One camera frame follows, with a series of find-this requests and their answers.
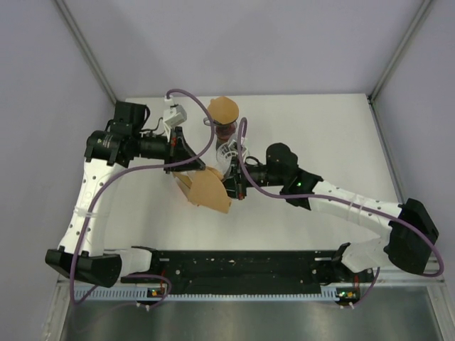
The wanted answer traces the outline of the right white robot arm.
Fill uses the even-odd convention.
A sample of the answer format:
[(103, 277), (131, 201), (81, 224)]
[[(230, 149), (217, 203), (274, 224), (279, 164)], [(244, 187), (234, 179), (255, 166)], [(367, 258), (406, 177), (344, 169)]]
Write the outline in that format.
[(344, 190), (301, 169), (297, 155), (283, 143), (270, 145), (265, 156), (265, 163), (254, 159), (249, 164), (246, 148), (238, 151), (235, 142), (220, 146), (216, 158), (225, 171), (223, 184), (229, 197), (242, 200), (248, 188), (279, 187), (277, 199), (339, 217), (376, 235), (338, 248), (331, 264), (338, 280), (348, 281), (358, 272), (390, 264), (409, 274), (427, 275), (425, 269), (435, 253), (439, 232), (420, 201), (387, 202)]

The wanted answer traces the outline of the brown paper coffee filter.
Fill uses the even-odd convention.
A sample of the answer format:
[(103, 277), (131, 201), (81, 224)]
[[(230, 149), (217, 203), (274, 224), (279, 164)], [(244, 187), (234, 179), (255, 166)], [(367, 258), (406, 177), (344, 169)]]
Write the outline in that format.
[(210, 100), (208, 112), (214, 122), (220, 125), (231, 124), (239, 117), (239, 107), (228, 97), (216, 97)]

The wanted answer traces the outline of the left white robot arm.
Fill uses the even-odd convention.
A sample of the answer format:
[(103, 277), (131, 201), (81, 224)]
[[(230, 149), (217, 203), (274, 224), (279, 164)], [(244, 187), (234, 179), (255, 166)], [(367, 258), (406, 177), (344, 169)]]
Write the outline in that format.
[(114, 116), (103, 130), (94, 131), (86, 142), (80, 192), (67, 231), (58, 247), (49, 249), (45, 262), (60, 275), (109, 288), (121, 277), (138, 273), (155, 281), (161, 265), (146, 247), (108, 250), (105, 232), (109, 212), (121, 176), (131, 171), (135, 158), (159, 160), (171, 171), (201, 171), (205, 164), (183, 136), (185, 109), (165, 100), (163, 134), (145, 129), (150, 117), (145, 104), (117, 102)]

